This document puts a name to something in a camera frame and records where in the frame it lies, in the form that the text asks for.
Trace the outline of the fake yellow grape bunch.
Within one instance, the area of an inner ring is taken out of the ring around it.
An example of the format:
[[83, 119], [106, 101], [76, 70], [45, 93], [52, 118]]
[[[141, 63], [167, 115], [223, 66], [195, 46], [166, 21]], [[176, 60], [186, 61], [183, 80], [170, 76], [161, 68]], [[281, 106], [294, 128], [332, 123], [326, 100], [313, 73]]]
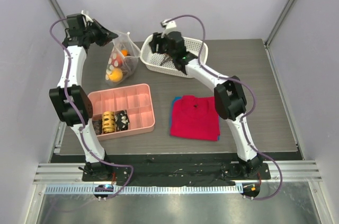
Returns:
[[170, 62], [172, 60], [173, 60], [173, 58], [170, 55], [164, 54], [164, 57], [163, 57], [163, 59], [162, 59], [162, 61], [160, 62], [159, 65], [164, 66], [167, 62]]

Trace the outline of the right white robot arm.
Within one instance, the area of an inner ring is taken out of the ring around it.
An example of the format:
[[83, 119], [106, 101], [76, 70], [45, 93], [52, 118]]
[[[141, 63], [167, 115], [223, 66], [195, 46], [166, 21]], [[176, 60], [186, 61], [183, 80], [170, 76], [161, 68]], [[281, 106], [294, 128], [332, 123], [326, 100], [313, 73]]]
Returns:
[[216, 112], [228, 123], [236, 143], [239, 172], [243, 178], [253, 178], [259, 172], [263, 160], [247, 124], [247, 100], [239, 78], [222, 75], [204, 65], [200, 57], [188, 51], [178, 31], [154, 33], [149, 46], [153, 53], [169, 55], [177, 70], [213, 91]]

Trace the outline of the clear polka dot zip bag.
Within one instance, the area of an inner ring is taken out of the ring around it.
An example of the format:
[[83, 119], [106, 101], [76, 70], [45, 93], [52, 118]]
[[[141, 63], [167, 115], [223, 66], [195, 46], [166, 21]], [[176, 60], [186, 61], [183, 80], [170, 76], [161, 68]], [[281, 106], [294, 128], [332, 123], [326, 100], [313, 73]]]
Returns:
[[136, 70], [141, 51], [130, 39], [130, 32], [116, 32], [113, 39], [108, 64], [105, 70], [105, 82], [111, 86], [118, 85], [130, 77]]

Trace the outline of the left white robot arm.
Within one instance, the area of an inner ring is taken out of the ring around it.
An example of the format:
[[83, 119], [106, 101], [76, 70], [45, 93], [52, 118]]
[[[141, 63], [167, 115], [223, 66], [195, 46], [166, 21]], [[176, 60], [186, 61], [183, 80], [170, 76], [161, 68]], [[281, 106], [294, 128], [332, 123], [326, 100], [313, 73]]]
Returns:
[[81, 83], [89, 47], [94, 43], [105, 46], [117, 34], [82, 13], [69, 15], [64, 21], [66, 36], [63, 41], [57, 41], [64, 53], [63, 71], [57, 87], [50, 89], [49, 97], [59, 120], [72, 129], [85, 153], [85, 166], [81, 170], [107, 181], [113, 168], [95, 133], [93, 106]]

